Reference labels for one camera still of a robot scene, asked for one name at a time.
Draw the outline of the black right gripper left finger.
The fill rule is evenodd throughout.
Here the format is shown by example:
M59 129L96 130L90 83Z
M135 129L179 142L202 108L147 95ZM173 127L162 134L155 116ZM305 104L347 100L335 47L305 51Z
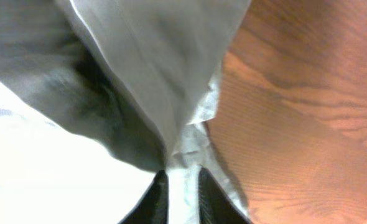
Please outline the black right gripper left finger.
M168 177L160 170L141 201L119 224L167 224L168 207Z

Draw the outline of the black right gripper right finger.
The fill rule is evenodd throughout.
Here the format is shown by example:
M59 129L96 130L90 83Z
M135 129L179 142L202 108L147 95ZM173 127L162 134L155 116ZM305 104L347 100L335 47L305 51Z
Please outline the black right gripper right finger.
M198 175L198 206L200 224L253 224L240 214L204 167Z

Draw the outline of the khaki grey shorts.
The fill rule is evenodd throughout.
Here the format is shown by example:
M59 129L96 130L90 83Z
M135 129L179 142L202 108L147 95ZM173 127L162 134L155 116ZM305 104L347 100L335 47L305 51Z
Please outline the khaki grey shorts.
M202 167L248 204L205 123L249 1L0 0L0 223L120 223L158 171L200 223Z

